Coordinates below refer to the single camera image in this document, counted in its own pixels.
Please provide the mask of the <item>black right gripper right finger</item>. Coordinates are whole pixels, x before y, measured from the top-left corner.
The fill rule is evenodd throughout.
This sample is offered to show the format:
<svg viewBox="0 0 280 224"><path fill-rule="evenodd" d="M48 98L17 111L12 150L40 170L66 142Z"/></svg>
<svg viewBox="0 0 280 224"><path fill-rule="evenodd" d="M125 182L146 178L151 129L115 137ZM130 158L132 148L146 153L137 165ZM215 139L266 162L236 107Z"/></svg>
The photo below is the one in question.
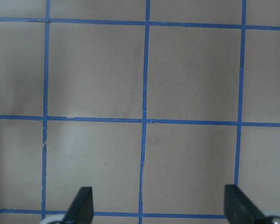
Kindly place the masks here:
<svg viewBox="0 0 280 224"><path fill-rule="evenodd" d="M230 224L263 224L265 215L233 184L224 186L224 215Z"/></svg>

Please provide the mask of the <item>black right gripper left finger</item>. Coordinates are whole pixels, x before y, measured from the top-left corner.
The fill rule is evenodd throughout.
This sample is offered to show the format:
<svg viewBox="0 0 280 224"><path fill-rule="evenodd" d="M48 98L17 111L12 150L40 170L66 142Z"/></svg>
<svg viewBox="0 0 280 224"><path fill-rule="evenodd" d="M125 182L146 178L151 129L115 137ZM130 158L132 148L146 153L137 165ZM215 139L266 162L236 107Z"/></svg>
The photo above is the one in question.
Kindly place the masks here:
<svg viewBox="0 0 280 224"><path fill-rule="evenodd" d="M81 187L63 218L63 224L91 224L93 217L92 187Z"/></svg>

